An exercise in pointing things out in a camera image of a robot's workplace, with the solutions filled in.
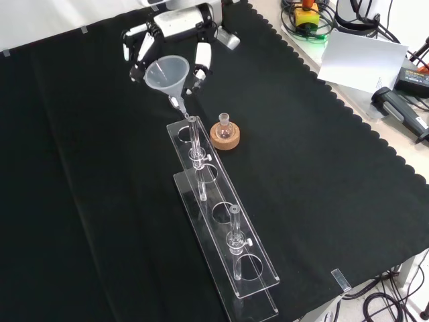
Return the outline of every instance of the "yellow device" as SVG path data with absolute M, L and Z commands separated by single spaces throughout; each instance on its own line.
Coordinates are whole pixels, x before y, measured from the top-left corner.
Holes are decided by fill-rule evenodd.
M 316 11 L 319 11 L 317 3 L 313 3 L 312 8 Z M 298 27 L 303 28 L 308 24 L 311 29 L 316 29 L 319 26 L 320 16 L 317 12 L 314 12 L 313 10 L 296 8 L 294 14 L 295 14 L 295 24 Z

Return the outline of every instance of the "test tube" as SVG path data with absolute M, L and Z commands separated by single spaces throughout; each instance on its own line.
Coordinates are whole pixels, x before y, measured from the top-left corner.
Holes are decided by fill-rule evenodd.
M 202 174 L 202 171 L 203 169 L 200 169 L 195 172 L 196 181 L 198 183 L 198 193 L 200 194 L 200 200 L 207 201 L 206 184 L 204 182 L 204 176 Z
M 231 214 L 231 239 L 232 242 L 240 243 L 240 207 L 238 205 L 232 205 L 229 207 L 229 213 Z
M 196 123 L 196 117 L 190 116 L 188 118 L 189 123 L 189 136 L 192 144 L 190 155 L 192 156 L 192 163 L 195 169 L 199 169 L 203 165 L 203 159 L 200 149 L 200 136 L 198 134 L 198 125 Z
M 233 261 L 234 261 L 234 279 L 240 280 L 241 279 L 241 257 L 240 257 L 240 255 L 234 255 L 233 254 Z

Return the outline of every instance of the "glass test tube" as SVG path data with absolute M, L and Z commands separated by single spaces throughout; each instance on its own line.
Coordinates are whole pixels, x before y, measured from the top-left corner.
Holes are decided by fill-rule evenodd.
M 231 214 L 231 243 L 233 246 L 239 247 L 243 243 L 243 240 L 240 238 L 240 207 L 238 205 L 230 206 L 229 213 Z M 235 280 L 241 279 L 241 259 L 239 255 L 242 252 L 243 249 L 235 250 L 233 252 Z
M 200 200 L 206 201 L 207 192 L 206 192 L 206 184 L 204 182 L 204 175 L 203 175 L 204 160 L 203 160 L 203 155 L 201 153 L 201 148 L 200 148 L 200 136 L 198 134 L 196 117 L 195 116 L 189 117 L 188 123 L 189 123 L 189 136 L 192 144 L 190 155 L 192 157 L 192 165 L 196 169 L 195 176 L 196 176 L 196 181 L 198 183 L 198 193 L 200 195 Z
M 200 148 L 200 136 L 198 134 L 198 125 L 196 123 L 196 117 L 191 116 L 188 118 L 189 123 L 189 136 L 192 144 L 191 156 L 192 163 L 195 169 L 199 169 L 202 167 L 203 159 Z
M 233 243 L 240 242 L 240 207 L 238 205 L 232 205 L 229 207 L 229 213 L 231 214 L 231 238 Z

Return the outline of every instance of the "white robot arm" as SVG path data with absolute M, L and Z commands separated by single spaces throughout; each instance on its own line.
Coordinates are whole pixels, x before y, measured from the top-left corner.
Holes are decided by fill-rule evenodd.
M 139 0 L 142 5 L 156 5 L 165 1 Z M 123 32 L 123 50 L 126 61 L 131 61 L 132 81 L 140 82 L 146 68 L 160 57 L 163 43 L 180 41 L 196 36 L 194 86 L 200 88 L 210 73 L 212 59 L 211 42 L 218 39 L 230 49 L 235 49 L 239 38 L 222 28 L 221 0 L 169 0 L 165 11 L 150 21 Z

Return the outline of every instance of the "acrylic stand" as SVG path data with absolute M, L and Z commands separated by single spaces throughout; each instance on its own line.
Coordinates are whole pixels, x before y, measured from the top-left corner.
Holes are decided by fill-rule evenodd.
M 167 129 L 184 169 L 174 181 L 229 320 L 276 316 L 268 288 L 280 279 L 200 119 Z

